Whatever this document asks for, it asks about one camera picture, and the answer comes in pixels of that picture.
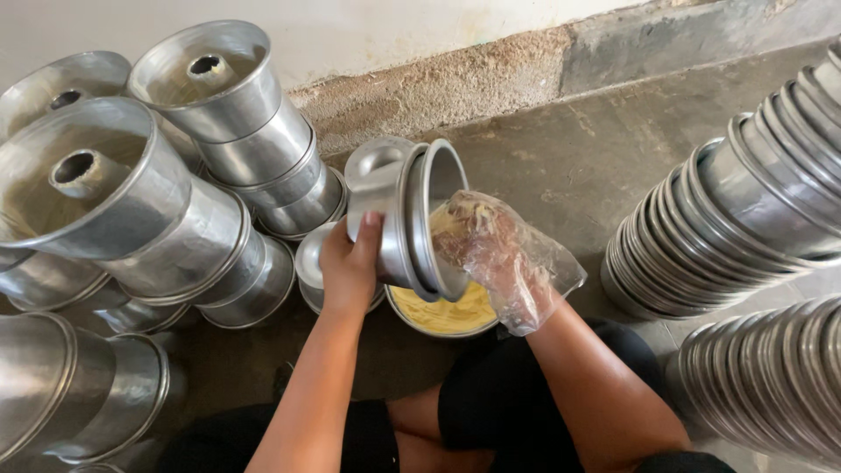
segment person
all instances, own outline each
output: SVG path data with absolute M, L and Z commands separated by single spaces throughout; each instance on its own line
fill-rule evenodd
M 367 213 L 355 244 L 345 221 L 325 239 L 324 308 L 279 404 L 198 420 L 160 473 L 733 471 L 692 451 L 648 345 L 615 322 L 586 322 L 557 293 L 538 330 L 479 341 L 443 383 L 351 402 L 381 231 Z

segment yellow batter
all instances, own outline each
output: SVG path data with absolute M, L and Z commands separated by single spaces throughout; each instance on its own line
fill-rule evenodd
M 458 302 L 426 302 L 411 289 L 390 287 L 394 302 L 415 324 L 431 332 L 459 333 L 491 322 L 496 318 L 488 301 L 488 291 L 474 281 Z

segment forearm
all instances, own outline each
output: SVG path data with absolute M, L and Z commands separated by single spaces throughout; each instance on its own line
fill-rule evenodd
M 339 471 L 362 316 L 325 309 L 246 473 Z
M 649 455 L 690 449 L 669 406 L 557 298 L 558 309 L 526 340 L 585 469 L 628 471 Z

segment plastic glove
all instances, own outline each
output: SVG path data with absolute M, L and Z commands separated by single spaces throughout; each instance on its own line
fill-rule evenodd
M 436 255 L 488 290 L 500 322 L 517 336 L 536 331 L 587 273 L 560 243 L 528 225 L 508 204 L 460 190 L 430 215 Z

